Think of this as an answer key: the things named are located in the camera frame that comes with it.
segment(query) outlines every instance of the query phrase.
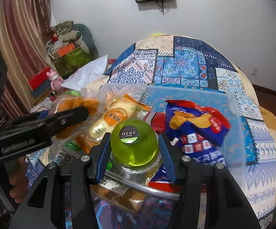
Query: green box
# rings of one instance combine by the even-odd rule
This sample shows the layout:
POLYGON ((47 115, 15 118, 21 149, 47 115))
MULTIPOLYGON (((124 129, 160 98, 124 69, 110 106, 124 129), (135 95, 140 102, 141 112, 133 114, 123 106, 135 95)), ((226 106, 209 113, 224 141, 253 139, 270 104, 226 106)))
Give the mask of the green box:
POLYGON ((79 68, 93 60, 93 56, 83 52, 83 50, 80 47, 78 47, 72 50, 71 52, 67 53, 60 59, 54 61, 54 65, 60 76, 68 77, 75 73, 79 68))

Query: electrical outlet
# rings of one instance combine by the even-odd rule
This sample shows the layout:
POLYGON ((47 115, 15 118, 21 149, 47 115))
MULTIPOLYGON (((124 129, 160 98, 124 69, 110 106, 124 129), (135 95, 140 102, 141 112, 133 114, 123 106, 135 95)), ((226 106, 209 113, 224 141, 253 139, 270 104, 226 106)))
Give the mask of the electrical outlet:
POLYGON ((258 72, 258 69, 252 69, 251 70, 251 74, 256 76, 257 75, 257 72, 258 72))

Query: blue snack bag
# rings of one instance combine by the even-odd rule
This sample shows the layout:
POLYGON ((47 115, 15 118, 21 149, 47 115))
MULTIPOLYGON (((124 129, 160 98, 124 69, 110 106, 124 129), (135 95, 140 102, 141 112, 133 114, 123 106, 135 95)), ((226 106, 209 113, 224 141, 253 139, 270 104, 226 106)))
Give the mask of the blue snack bag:
POLYGON ((191 101, 168 100, 165 113, 166 134, 171 144, 197 162, 226 166, 223 154, 212 144, 221 146, 230 129, 227 119, 217 110, 191 101))
POLYGON ((218 110, 191 101, 167 100, 166 102, 168 103, 165 110, 166 134, 178 138, 197 132, 212 144, 222 145, 230 129, 230 123, 218 110))

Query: patterned tablecloth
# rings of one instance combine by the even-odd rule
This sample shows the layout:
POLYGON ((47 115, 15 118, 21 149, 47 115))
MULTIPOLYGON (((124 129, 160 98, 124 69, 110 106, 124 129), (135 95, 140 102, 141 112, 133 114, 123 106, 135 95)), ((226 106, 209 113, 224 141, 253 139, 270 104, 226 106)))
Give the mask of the patterned tablecloth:
POLYGON ((276 142, 258 107, 247 77, 201 40, 158 36, 131 45, 105 73, 110 83, 219 90, 235 95, 246 141, 243 192, 262 228, 276 206, 276 142))

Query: packaged food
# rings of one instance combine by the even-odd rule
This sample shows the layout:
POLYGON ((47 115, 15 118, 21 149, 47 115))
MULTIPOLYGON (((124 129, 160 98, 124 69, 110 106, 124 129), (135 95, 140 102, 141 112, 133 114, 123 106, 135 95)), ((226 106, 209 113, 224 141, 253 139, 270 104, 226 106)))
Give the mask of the packaged food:
POLYGON ((73 151, 80 151, 81 150, 81 148, 74 142, 67 143, 65 146, 67 148, 69 148, 70 150, 73 150, 73 151))
MULTIPOLYGON (((55 114, 58 112, 66 111, 68 109, 76 108, 79 106, 84 106, 88 109, 89 115, 92 116, 97 112, 97 107, 99 106, 99 101, 94 98, 83 98, 76 95, 61 95, 52 104, 49 114, 55 114)), ((73 132, 82 127, 84 122, 78 123, 76 125, 69 126, 62 129, 57 135, 57 139, 66 139, 70 137, 73 132)))
MULTIPOLYGON (((228 120, 216 109, 202 107, 185 100, 167 100, 165 111, 165 133, 171 145, 181 148, 184 155, 197 162, 214 165, 226 161, 211 142, 221 145, 230 129, 228 120)), ((152 127, 163 124, 162 116, 153 118, 152 127)), ((180 187, 172 185, 166 175, 164 166, 153 176, 148 186, 168 192, 179 193, 180 187)))
POLYGON ((122 165, 137 169, 151 163, 158 155, 157 138, 143 120, 126 119, 112 132, 112 154, 122 165))
POLYGON ((137 213, 142 208, 146 194, 105 177, 99 185, 90 185, 93 195, 109 204, 137 213))
POLYGON ((158 134, 163 133, 165 131, 165 114, 157 112, 151 119, 151 127, 158 134))
POLYGON ((76 143, 79 147, 89 154, 91 148, 99 144, 98 141, 94 141, 88 138, 86 131, 82 132, 78 137, 75 138, 76 143))
POLYGON ((87 130, 91 140, 100 142, 106 132, 112 132, 117 124, 128 118, 143 118, 151 108, 135 101, 125 94, 107 107, 101 118, 94 122, 87 130))
POLYGON ((230 129, 229 121, 218 110, 203 107, 192 101, 167 100, 166 133, 177 137, 180 131, 192 127, 202 137, 216 146, 221 146, 225 135, 230 129))

